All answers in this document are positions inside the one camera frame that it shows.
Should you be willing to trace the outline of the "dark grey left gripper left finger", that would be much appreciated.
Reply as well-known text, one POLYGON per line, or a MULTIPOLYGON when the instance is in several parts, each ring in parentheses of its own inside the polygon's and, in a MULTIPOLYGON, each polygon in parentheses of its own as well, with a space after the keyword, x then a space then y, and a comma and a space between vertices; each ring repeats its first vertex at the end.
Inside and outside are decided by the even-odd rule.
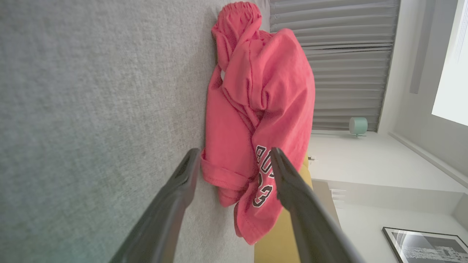
POLYGON ((199 148, 190 149, 159 190, 111 263, 172 263, 187 207, 200 172, 199 148))

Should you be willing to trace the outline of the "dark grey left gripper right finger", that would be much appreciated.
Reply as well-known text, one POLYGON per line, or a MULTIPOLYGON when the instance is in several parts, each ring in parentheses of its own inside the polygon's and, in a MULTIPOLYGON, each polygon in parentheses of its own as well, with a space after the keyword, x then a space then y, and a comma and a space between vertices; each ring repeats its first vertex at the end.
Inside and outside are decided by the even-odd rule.
POLYGON ((364 259, 280 148, 272 148, 277 197, 290 213, 302 263, 362 263, 364 259))

